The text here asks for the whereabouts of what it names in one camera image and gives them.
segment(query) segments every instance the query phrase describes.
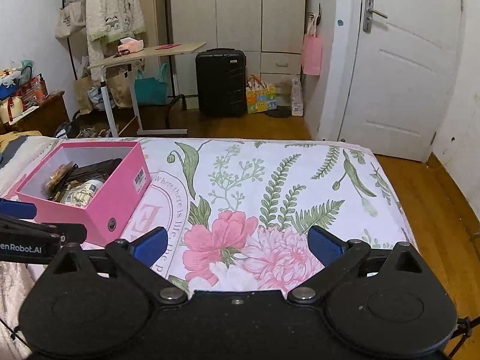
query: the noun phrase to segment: red ribbon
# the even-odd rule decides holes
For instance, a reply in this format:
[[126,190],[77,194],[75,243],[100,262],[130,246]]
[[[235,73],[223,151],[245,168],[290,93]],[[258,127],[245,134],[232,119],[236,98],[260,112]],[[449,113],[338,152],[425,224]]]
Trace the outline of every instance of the red ribbon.
[[14,98],[10,97],[7,101],[7,110],[8,110],[8,119],[10,119],[11,122],[14,121],[14,117],[11,114],[11,108],[15,105],[14,103]]

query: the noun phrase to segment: yellow blanket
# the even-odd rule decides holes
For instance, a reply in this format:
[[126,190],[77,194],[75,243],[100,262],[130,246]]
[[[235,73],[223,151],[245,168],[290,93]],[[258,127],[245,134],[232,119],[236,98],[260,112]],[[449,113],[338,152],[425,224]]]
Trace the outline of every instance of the yellow blanket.
[[7,134],[0,135],[0,153],[2,153],[8,146],[8,144],[12,141],[17,139],[18,137],[22,137],[27,135],[29,137],[32,136],[41,136],[39,131],[27,131],[27,132],[9,132]]

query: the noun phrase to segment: gift box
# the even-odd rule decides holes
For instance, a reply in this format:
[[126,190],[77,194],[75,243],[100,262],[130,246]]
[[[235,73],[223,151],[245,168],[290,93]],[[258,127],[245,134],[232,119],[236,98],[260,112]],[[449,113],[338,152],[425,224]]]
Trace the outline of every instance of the gift box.
[[[120,165],[85,208],[47,200],[44,185],[62,164],[85,167],[121,158]],[[37,207],[38,223],[81,223],[87,242],[104,247],[120,238],[152,181],[138,142],[65,142],[59,144],[17,187],[20,201]]]
[[245,89],[249,114],[277,109],[277,89],[252,76]]

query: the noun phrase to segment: table leg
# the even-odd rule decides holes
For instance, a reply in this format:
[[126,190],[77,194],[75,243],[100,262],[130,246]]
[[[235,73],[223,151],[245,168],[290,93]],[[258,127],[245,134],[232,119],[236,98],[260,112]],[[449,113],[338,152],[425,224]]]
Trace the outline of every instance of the table leg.
[[182,100],[183,110],[187,109],[187,102],[186,102],[185,96],[183,94],[175,96],[173,100],[170,102],[170,104],[168,105],[168,109],[165,116],[166,130],[144,130],[142,126],[142,121],[140,119],[140,110],[138,108],[137,96],[135,94],[135,77],[131,70],[131,67],[129,67],[128,76],[130,79],[131,103],[133,105],[133,111],[135,112],[135,115],[137,116],[137,120],[138,120],[137,135],[186,135],[187,134],[186,129],[182,128],[177,130],[171,130],[170,119],[169,119],[170,109],[178,102],[178,100],[180,99]]
[[142,126],[142,120],[140,119],[140,110],[138,108],[138,102],[137,102],[137,95],[135,93],[135,74],[131,69],[131,64],[128,65],[128,78],[130,81],[130,96],[131,96],[131,104],[133,106],[133,112],[135,113],[135,116],[137,117],[137,122],[138,122],[138,135],[140,134],[140,131],[143,131],[143,126]]
[[100,76],[100,89],[102,90],[103,104],[105,105],[106,118],[109,120],[112,137],[118,138],[119,134],[117,131],[117,126],[115,126],[115,119],[113,117],[112,107],[110,105],[109,91],[107,90],[107,83],[105,82],[105,76],[103,72]]

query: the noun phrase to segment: overbed table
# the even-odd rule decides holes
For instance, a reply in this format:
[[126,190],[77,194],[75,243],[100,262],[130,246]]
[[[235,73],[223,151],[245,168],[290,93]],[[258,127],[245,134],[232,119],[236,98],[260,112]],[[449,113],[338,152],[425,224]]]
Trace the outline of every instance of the overbed table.
[[186,134],[186,129],[170,129],[170,121],[169,121],[169,113],[170,109],[179,101],[182,100],[183,109],[186,109],[187,102],[185,99],[185,95],[182,93],[175,94],[175,87],[174,82],[172,80],[172,92],[173,92],[173,99],[172,101],[166,105],[168,107],[165,117],[165,129],[164,130],[144,130],[142,126],[142,120],[140,118],[140,111],[138,108],[138,102],[135,95],[135,74],[131,69],[131,63],[137,61],[139,59],[145,59],[150,57],[159,57],[159,56],[177,56],[181,54],[192,54],[197,51],[200,47],[205,45],[205,42],[196,42],[196,43],[185,43],[180,44],[179,46],[172,47],[170,49],[162,49],[158,50],[159,46],[147,47],[139,52],[134,52],[132,54],[123,55],[120,57],[108,57],[103,59],[102,61],[98,61],[93,63],[89,66],[90,69],[92,68],[102,68],[101,74],[101,81],[100,87],[102,90],[103,102],[105,104],[105,112],[106,117],[109,120],[110,129],[112,131],[112,136],[114,138],[118,138],[119,132],[115,126],[115,119],[113,117],[112,108],[110,105],[110,97],[109,92],[107,90],[107,83],[106,83],[106,69],[111,68],[113,66],[120,66],[120,65],[128,65],[128,77],[130,79],[130,94],[131,94],[131,102],[133,104],[133,111],[135,112],[135,118],[138,120],[138,135],[174,135],[174,134]]

